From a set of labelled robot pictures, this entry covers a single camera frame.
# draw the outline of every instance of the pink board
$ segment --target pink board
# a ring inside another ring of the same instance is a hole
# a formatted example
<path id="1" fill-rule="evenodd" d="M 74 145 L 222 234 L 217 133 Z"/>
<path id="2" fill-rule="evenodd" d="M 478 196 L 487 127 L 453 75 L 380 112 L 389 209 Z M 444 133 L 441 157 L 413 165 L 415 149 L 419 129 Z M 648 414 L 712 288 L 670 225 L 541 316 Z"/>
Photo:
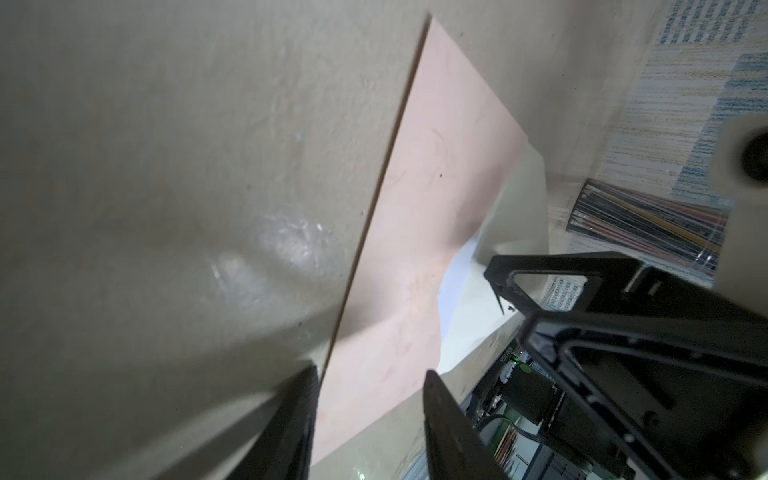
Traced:
<path id="1" fill-rule="evenodd" d="M 323 378 L 318 462 L 417 392 L 440 360 L 443 273 L 527 138 L 432 20 Z"/>

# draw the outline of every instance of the black cable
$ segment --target black cable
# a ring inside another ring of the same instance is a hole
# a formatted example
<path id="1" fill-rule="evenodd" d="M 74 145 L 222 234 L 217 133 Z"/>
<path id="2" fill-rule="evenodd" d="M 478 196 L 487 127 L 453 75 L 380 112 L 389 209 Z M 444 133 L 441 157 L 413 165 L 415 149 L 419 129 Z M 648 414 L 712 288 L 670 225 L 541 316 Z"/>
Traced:
<path id="1" fill-rule="evenodd" d="M 485 417 L 483 420 L 480 421 L 480 423 L 477 424 L 475 429 L 478 432 L 482 432 L 482 430 L 485 427 L 487 427 L 494 420 L 506 420 L 507 422 L 509 422 L 509 426 L 511 426 L 520 436 L 523 436 L 523 437 L 527 438 L 528 440 L 533 440 L 534 442 L 540 443 L 540 444 L 542 444 L 544 446 L 549 446 L 549 445 L 547 445 L 547 441 L 544 440 L 544 437 L 541 437 L 539 435 L 534 435 L 533 433 L 526 432 L 525 430 L 519 429 L 517 425 L 512 423 L 512 420 L 508 419 L 507 417 L 505 417 L 503 415 L 490 415 L 488 417 Z"/>

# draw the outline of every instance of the pink paper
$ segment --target pink paper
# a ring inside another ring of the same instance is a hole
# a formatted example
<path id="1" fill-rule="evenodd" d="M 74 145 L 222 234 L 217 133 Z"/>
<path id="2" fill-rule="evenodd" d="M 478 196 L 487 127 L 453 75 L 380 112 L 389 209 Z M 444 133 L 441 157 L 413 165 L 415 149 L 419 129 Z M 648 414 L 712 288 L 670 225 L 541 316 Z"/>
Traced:
<path id="1" fill-rule="evenodd" d="M 443 273 L 527 138 L 432 20 L 323 378 L 313 462 L 417 392 L 440 360 Z"/>

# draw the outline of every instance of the black round hole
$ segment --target black round hole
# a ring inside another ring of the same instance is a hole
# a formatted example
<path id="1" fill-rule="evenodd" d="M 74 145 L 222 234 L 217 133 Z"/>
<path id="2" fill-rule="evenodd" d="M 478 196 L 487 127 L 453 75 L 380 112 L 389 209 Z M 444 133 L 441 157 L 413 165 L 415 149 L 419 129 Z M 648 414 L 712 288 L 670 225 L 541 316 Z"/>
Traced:
<path id="1" fill-rule="evenodd" d="M 768 133 L 750 140 L 741 154 L 741 168 L 752 180 L 768 183 Z"/>

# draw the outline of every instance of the wire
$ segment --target wire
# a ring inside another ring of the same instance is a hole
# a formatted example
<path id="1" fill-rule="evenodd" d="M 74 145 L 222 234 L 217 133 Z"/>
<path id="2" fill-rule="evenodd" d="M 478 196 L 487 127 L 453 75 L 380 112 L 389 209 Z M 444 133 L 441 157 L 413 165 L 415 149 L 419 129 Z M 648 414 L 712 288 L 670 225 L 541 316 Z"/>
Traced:
<path id="1" fill-rule="evenodd" d="M 480 423 L 477 424 L 475 429 L 478 432 L 482 432 L 482 430 L 485 427 L 487 427 L 488 425 L 490 425 L 490 423 L 493 422 L 494 420 L 506 420 L 507 422 L 509 422 L 509 426 L 511 426 L 520 436 L 525 437 L 528 440 L 532 440 L 532 441 L 534 441 L 536 443 L 540 443 L 540 444 L 542 444 L 544 446 L 549 446 L 549 445 L 547 445 L 547 441 L 544 439 L 544 437 L 541 437 L 539 435 L 535 435 L 533 433 L 526 432 L 525 430 L 519 429 L 517 425 L 512 423 L 512 420 L 508 419 L 507 417 L 505 417 L 503 415 L 498 415 L 497 414 L 497 415 L 490 415 L 488 417 L 485 417 L 483 420 L 480 421 Z"/>

